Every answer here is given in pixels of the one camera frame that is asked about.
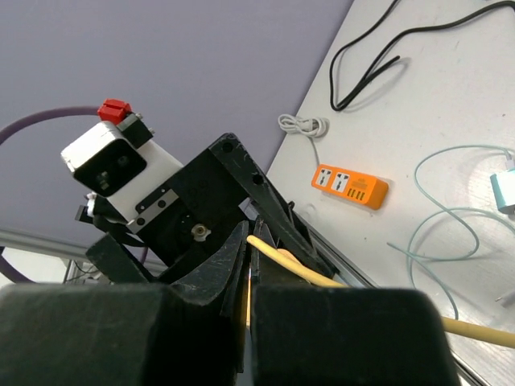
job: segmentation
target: yellow cable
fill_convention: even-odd
[[[297,264],[300,264],[300,261],[298,261],[297,258],[295,256],[293,256],[293,253],[291,253],[290,251],[288,251],[286,249],[281,249],[281,248],[279,248],[277,250],[280,253],[282,253],[282,255],[284,257],[286,257],[287,259],[294,261]],[[247,293],[247,328],[248,327],[250,327],[250,277],[249,277],[249,291]]]
[[[291,260],[279,252],[274,247],[269,246],[264,241],[258,239],[256,236],[248,236],[247,242],[267,255],[270,259],[282,265],[284,268],[299,275],[301,278],[309,281],[312,284],[321,287],[347,287],[337,281],[329,279],[311,269]],[[467,338],[480,340],[487,343],[497,344],[499,346],[515,348],[515,334],[506,331],[495,330],[490,327],[478,326],[476,324],[462,322],[451,318],[442,317],[443,328],[446,332],[451,334],[465,336]]]

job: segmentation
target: white table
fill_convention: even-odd
[[[309,141],[288,135],[269,177],[299,214],[376,283],[405,286],[404,256],[410,234],[438,210],[416,189],[413,171],[426,155],[448,146],[489,143],[515,147],[515,14],[491,14],[452,31],[410,35],[387,55],[397,65],[377,78],[342,113],[329,105],[328,68],[336,50],[372,26],[391,0],[354,2],[299,110],[301,117],[326,117],[329,133],[316,142],[322,163],[377,175],[389,181],[382,209],[368,211],[311,187],[315,157]],[[402,0],[367,39],[347,51],[339,78],[340,97],[358,81],[377,53],[409,27],[446,23],[492,2]],[[423,186],[446,205],[496,210],[489,175],[504,159],[487,150],[457,150],[422,168]],[[460,318],[515,331],[515,306],[495,299],[515,288],[515,238],[492,220],[468,217],[481,239],[477,256],[465,262],[432,264],[452,288]],[[468,252],[472,237],[449,216],[431,223],[418,250],[451,256]],[[418,288],[442,314],[451,316],[443,291],[416,270]],[[515,351],[451,337],[455,352],[492,384],[515,383]]]

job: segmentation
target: purple cable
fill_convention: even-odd
[[[0,145],[15,135],[18,131],[28,126],[56,118],[77,117],[80,115],[97,115],[96,106],[61,107],[58,109],[44,110],[39,113],[27,115],[0,130]],[[14,283],[33,283],[31,279],[20,273],[4,258],[2,252],[5,247],[0,247],[0,273]]]

